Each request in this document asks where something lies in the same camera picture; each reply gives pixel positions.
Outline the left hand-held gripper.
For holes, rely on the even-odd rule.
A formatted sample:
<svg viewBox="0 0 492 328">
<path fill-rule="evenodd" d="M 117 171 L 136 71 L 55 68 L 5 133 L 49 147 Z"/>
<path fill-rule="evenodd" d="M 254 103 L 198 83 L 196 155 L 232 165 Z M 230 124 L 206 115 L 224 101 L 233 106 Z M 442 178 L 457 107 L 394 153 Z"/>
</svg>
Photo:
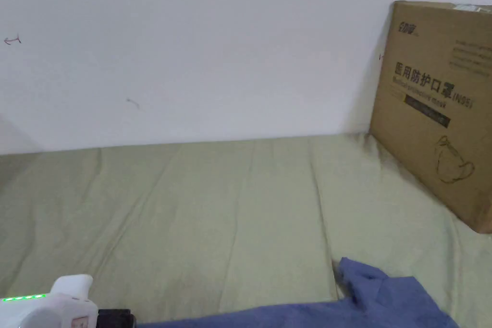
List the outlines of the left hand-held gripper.
<svg viewBox="0 0 492 328">
<path fill-rule="evenodd" d="M 58 278 L 48 293 L 1 298 L 2 328 L 135 328 L 129 309 L 99 309 L 89 299 L 93 277 Z"/>
</svg>

